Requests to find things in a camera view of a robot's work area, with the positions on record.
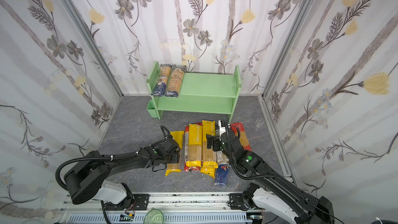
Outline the red spaghetti bag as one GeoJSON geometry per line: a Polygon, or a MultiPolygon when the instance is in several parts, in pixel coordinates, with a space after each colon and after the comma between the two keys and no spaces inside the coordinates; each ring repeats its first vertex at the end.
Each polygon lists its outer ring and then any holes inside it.
{"type": "Polygon", "coordinates": [[[245,132],[243,124],[241,122],[237,122],[237,123],[231,123],[231,126],[232,126],[232,130],[236,136],[238,136],[237,129],[239,129],[239,131],[240,131],[239,141],[240,141],[241,145],[244,147],[245,150],[251,151],[249,140],[248,140],[248,137],[246,136],[246,132],[245,132]]]}

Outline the blue clear spaghetti bag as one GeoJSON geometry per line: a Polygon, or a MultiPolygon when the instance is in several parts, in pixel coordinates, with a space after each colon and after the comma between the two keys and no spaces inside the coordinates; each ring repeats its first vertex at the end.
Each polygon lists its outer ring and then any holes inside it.
{"type": "Polygon", "coordinates": [[[157,78],[157,82],[155,84],[155,87],[154,87],[151,95],[153,95],[153,96],[164,96],[165,95],[167,83],[168,83],[169,76],[172,71],[172,67],[173,66],[171,64],[161,64],[160,65],[159,76],[157,78]]]}

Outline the blue brown spaghetti bag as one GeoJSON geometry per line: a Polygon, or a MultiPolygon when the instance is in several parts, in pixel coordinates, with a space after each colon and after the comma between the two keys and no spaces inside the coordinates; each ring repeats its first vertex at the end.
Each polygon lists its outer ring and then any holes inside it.
{"type": "Polygon", "coordinates": [[[174,65],[168,82],[166,97],[178,97],[186,72],[185,66],[174,65]]]}

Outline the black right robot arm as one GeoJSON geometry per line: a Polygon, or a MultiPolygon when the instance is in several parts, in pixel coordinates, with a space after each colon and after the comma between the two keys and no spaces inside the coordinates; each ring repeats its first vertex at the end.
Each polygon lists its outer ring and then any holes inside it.
{"type": "Polygon", "coordinates": [[[267,210],[290,224],[333,224],[331,201],[316,198],[299,189],[273,170],[259,155],[246,150],[230,127],[222,127],[218,136],[206,135],[207,147],[222,152],[230,168],[249,186],[238,195],[231,195],[231,209],[267,210]]]}

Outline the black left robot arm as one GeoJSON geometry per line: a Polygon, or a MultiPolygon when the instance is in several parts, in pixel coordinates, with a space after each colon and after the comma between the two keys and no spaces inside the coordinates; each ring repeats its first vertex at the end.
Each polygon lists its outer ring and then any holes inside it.
{"type": "Polygon", "coordinates": [[[125,183],[112,183],[108,178],[134,169],[145,169],[178,163],[180,146],[170,131],[161,127],[164,138],[135,152],[102,155],[95,150],[81,158],[70,159],[56,170],[56,181],[68,191],[75,205],[90,200],[103,201],[112,208],[126,209],[136,203],[125,183]]]}

